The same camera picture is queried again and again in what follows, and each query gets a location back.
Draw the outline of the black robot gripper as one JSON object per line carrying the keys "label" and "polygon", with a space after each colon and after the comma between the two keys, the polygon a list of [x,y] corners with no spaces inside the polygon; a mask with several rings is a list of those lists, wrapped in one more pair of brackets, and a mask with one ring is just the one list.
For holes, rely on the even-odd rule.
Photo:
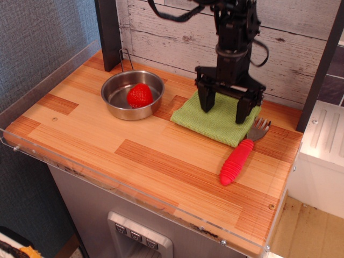
{"label": "black robot gripper", "polygon": [[219,54],[216,67],[195,68],[195,84],[204,112],[209,112],[214,106],[217,92],[239,100],[235,119],[237,124],[244,123],[254,107],[261,106],[266,87],[249,74],[251,53],[241,51],[227,53],[226,56]]}

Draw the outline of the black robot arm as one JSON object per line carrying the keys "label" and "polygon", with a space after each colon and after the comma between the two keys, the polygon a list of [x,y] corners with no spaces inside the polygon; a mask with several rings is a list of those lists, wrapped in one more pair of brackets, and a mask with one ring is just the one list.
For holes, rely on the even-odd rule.
{"label": "black robot arm", "polygon": [[256,1],[210,3],[218,35],[216,67],[196,67],[196,86],[202,110],[209,112],[216,93],[238,99],[236,123],[242,124],[252,108],[261,105],[265,86],[249,74],[252,45],[261,22]]}

